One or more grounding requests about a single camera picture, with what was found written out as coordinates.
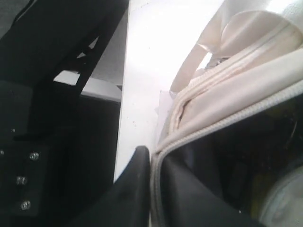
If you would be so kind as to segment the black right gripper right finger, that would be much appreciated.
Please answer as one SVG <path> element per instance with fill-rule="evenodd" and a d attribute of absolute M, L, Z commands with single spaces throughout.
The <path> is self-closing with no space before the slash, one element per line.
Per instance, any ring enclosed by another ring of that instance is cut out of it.
<path fill-rule="evenodd" d="M 169 227 L 259 227 L 215 196 L 181 161 L 163 162 L 163 209 Z"/>

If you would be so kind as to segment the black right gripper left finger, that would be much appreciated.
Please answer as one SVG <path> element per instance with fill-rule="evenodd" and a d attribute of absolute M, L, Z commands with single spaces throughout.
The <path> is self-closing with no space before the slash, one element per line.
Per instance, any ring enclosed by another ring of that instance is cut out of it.
<path fill-rule="evenodd" d="M 112 187 L 71 226 L 147 227 L 149 212 L 150 154 L 146 146 L 138 146 Z"/>

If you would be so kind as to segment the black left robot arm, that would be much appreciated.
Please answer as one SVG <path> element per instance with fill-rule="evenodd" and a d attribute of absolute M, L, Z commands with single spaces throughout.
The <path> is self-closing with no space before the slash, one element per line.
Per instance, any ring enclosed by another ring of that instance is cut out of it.
<path fill-rule="evenodd" d="M 37 216 L 73 114 L 129 2 L 31 0 L 0 40 L 0 212 Z"/>

